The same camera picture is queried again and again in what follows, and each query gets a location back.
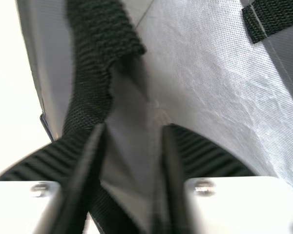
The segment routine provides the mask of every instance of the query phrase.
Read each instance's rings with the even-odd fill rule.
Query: screw head
[[[195,183],[194,193],[201,196],[211,196],[215,194],[215,184],[209,179],[199,179]]]
[[[45,197],[45,196],[47,196],[48,191],[49,191],[49,185],[44,182],[41,182],[39,184],[35,184],[30,189],[32,197]]]

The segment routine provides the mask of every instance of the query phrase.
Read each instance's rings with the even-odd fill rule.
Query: white fabric
[[[293,99],[239,0],[155,0],[138,27],[153,108],[293,187]]]

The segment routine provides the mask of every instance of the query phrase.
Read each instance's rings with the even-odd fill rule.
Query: white background
[[[0,173],[50,142],[41,113],[16,4],[0,1]]]

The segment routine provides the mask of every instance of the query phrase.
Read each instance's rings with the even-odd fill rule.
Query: strap
[[[145,52],[118,0],[67,0],[74,35],[75,79],[63,135],[104,122],[112,105],[110,67]],[[89,210],[105,234],[136,234],[138,228],[101,186]]]
[[[255,0],[242,9],[253,43],[293,25],[293,0]]]

